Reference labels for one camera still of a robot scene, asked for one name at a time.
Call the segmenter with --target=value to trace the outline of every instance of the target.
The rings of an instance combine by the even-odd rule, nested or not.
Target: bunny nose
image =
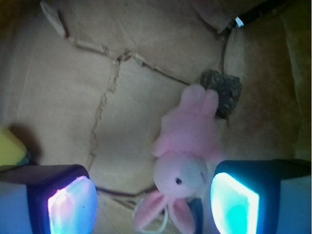
[[[194,190],[207,184],[207,176],[206,162],[196,157],[190,157],[186,160],[180,171],[180,178],[183,184]]]

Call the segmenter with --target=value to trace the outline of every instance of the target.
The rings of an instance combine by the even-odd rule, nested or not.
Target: bunny face
[[[168,197],[185,198],[207,186],[206,162],[189,155],[160,157],[154,166],[154,182],[158,190]]]

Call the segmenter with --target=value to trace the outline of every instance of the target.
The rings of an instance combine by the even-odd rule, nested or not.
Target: glowing light
[[[89,234],[97,215],[98,195],[92,180],[80,176],[48,199],[51,234]]]
[[[227,173],[213,178],[211,209],[221,234],[256,234],[259,194]]]

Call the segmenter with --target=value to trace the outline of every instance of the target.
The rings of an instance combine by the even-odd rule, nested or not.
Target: crack in cardboard
[[[102,119],[102,113],[103,109],[107,105],[107,94],[109,93],[114,93],[116,90],[116,85],[117,85],[117,79],[119,77],[119,71],[120,71],[120,62],[113,60],[112,61],[112,68],[111,68],[111,73],[109,76],[109,84],[107,89],[104,91],[104,93],[100,97],[100,101],[96,110],[95,114],[95,123],[93,125],[93,128],[91,129],[91,134],[90,134],[90,151],[87,159],[87,170],[90,171],[91,167],[94,163],[95,158],[97,157],[97,149],[98,149],[98,137],[96,134],[97,128],[98,128],[98,123]]]

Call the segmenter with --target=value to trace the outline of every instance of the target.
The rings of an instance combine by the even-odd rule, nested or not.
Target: cardboard surface
[[[130,51],[187,83],[204,69],[220,70],[222,36],[206,27],[186,0],[49,3],[59,10],[70,37],[102,45],[113,57]]]
[[[112,62],[71,46],[43,13],[1,44],[2,125],[23,125],[40,142],[41,164],[84,166]]]
[[[121,63],[113,86],[95,131],[98,148],[90,172],[100,187],[137,193],[153,185],[151,148],[160,119],[178,104],[186,86],[134,59]]]
[[[11,1],[13,17],[0,22],[0,124],[20,129],[38,163],[89,170],[104,189],[94,233],[133,233],[160,118],[202,71],[222,70],[224,37],[184,0],[49,0],[45,15],[28,2],[12,11]],[[310,8],[297,0],[231,32],[224,72],[243,89],[228,125],[220,121],[228,159],[311,159]],[[203,197],[204,232],[217,233],[209,190]],[[165,232],[177,230],[169,222]]]

